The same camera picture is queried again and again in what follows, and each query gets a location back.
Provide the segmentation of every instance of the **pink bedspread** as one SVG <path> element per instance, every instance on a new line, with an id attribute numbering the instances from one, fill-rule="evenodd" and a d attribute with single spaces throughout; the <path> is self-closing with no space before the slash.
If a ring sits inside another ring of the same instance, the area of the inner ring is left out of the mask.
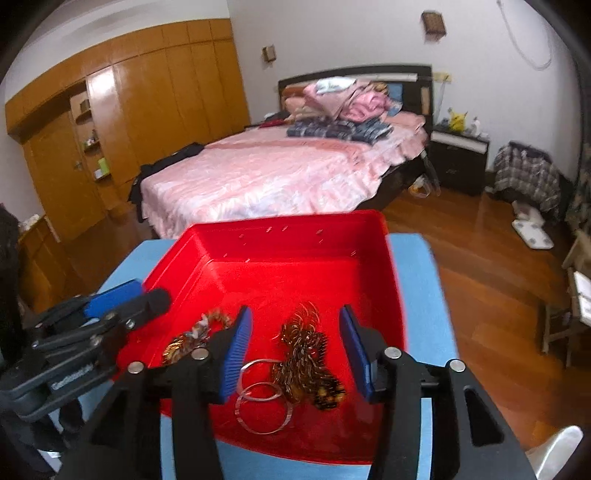
<path id="1" fill-rule="evenodd" d="M 194 223 L 348 212 L 375 195 L 390 166 L 418 156 L 426 138 L 396 127 L 370 147 L 287 138 L 285 127 L 250 130 L 145 179 L 142 211 L 162 238 Z"/>

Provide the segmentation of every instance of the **red plastic tray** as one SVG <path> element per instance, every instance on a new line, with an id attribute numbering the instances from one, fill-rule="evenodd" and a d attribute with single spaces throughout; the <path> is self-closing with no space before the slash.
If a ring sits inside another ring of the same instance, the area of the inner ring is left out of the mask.
<path id="1" fill-rule="evenodd" d="M 320 312 L 320 330 L 329 336 L 327 367 L 343 382 L 347 396 L 332 411 L 311 404 L 294 406 L 281 432 L 255 435 L 234 415 L 234 394 L 224 406 L 211 406 L 216 437 L 284 458 L 321 463 L 371 463 L 381 407 L 356 392 L 339 334 L 339 309 L 352 305 L 362 325 L 380 330 L 389 345 L 405 348 L 404 315 L 380 213 L 365 210 L 194 225 L 165 254 L 145 281 L 147 289 L 166 288 L 169 312 L 133 332 L 121 351 L 122 368 L 134 360 L 161 365 L 169 341 L 189 330 L 202 313 L 220 307 L 235 316 L 241 305 L 253 312 L 246 361 L 284 359 L 277 338 L 298 304 L 311 301 Z M 268 380 L 268 364 L 245 375 L 244 385 Z M 268 396 L 272 392 L 254 391 Z M 170 415 L 170 403 L 163 402 Z M 244 402 L 242 418 L 253 429 L 270 431 L 283 421 L 283 400 Z"/>

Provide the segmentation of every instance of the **metal bolt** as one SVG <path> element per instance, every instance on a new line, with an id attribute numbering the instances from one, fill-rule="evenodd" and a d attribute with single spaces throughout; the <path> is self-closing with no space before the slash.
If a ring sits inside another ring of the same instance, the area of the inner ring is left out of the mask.
<path id="1" fill-rule="evenodd" d="M 400 348 L 396 348 L 395 346 L 389 346 L 388 348 L 386 348 L 386 350 L 384 350 L 384 354 L 388 358 L 396 360 L 397 358 L 400 358 L 402 356 L 402 351 L 400 350 Z"/>
<path id="2" fill-rule="evenodd" d="M 191 352 L 193 360 L 205 360 L 209 356 L 209 351 L 206 348 L 196 348 Z"/>
<path id="3" fill-rule="evenodd" d="M 466 364 L 461 360 L 455 359 L 449 362 L 449 367 L 454 371 L 461 373 L 466 369 Z"/>
<path id="4" fill-rule="evenodd" d="M 101 335 L 93 335 L 90 337 L 90 346 L 99 346 L 102 341 L 103 337 Z"/>
<path id="5" fill-rule="evenodd" d="M 127 371 L 130 374 L 138 374 L 144 369 L 144 364 L 142 362 L 131 362 L 127 366 Z"/>

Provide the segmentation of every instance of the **metal ring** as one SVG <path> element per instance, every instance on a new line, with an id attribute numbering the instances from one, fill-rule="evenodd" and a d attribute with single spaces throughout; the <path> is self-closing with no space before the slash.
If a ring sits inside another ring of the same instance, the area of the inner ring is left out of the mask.
<path id="1" fill-rule="evenodd" d="M 250 388 L 252 387 L 247 387 L 247 388 L 242 388 L 242 374 L 248 370 L 250 367 L 252 367 L 254 364 L 260 364 L 260 363 L 266 363 L 266 364 L 280 364 L 281 361 L 280 360 L 274 360 L 272 358 L 259 358 L 258 360 L 253 360 L 252 362 L 248 362 L 247 364 L 245 364 L 241 369 L 240 369 L 240 375 L 238 376 L 238 384 L 236 385 L 236 393 L 238 395 L 241 395 L 242 398 L 244 398 L 244 400 L 248 400 L 248 401 L 254 401 L 254 402 L 259 402 L 259 403 L 263 403 L 266 401 L 273 401 L 273 400 L 277 400 L 280 396 L 283 395 L 282 391 L 279 391 L 278 393 L 267 397 L 267 398 L 259 398 L 259 397 L 251 397 L 250 395 L 247 395 L 245 393 L 246 390 L 250 390 Z"/>
<path id="2" fill-rule="evenodd" d="M 277 427 L 275 430 L 273 430 L 271 432 L 257 432 L 256 430 L 253 430 L 252 428 L 250 428 L 246 424 L 246 422 L 244 422 L 244 420 L 240 416 L 240 404 L 242 403 L 242 399 L 245 398 L 245 392 L 251 390 L 253 387 L 256 387 L 257 385 L 269 385 L 270 387 L 275 388 L 278 392 L 281 392 L 281 387 L 279 385 L 271 383 L 271 382 L 253 383 L 250 387 L 247 387 L 246 389 L 243 390 L 242 393 L 240 393 L 240 395 L 238 395 L 238 398 L 236 399 L 236 404 L 234 406 L 234 415 L 236 416 L 238 423 L 240 425 L 242 425 L 242 428 L 244 428 L 247 432 L 254 433 L 255 435 L 270 435 L 271 433 L 280 432 L 290 422 L 291 416 L 294 411 L 294 406 L 291 403 L 289 403 L 286 398 L 285 398 L 285 408 L 286 408 L 285 420 L 283 421 L 283 423 L 279 427 Z"/>

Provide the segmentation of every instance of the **white wall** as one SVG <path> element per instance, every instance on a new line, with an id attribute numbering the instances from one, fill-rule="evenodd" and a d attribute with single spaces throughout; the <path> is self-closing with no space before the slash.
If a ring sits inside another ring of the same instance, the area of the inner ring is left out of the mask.
<path id="1" fill-rule="evenodd" d="M 5 83 L 0 83 L 0 98 Z M 22 147 L 6 133 L 4 104 L 0 106 L 0 203 L 19 220 L 26 220 L 43 207 L 29 175 Z"/>
<path id="2" fill-rule="evenodd" d="M 155 25 L 228 16 L 226 0 L 70 0 L 43 21 L 19 52 L 6 76 L 5 100 L 61 61 L 110 38 Z"/>
<path id="3" fill-rule="evenodd" d="M 545 21 L 524 1 L 504 0 L 521 48 L 548 59 Z M 492 162 L 509 140 L 547 150 L 569 178 L 580 149 L 579 87 L 565 45 L 552 30 L 553 64 L 528 66 L 513 48 L 496 0 L 228 0 L 253 121 L 277 110 L 277 81 L 372 63 L 432 64 L 449 72 L 442 113 L 477 115 L 491 135 Z M 443 14 L 447 37 L 425 43 L 421 13 Z M 266 65 L 261 48 L 275 44 Z"/>

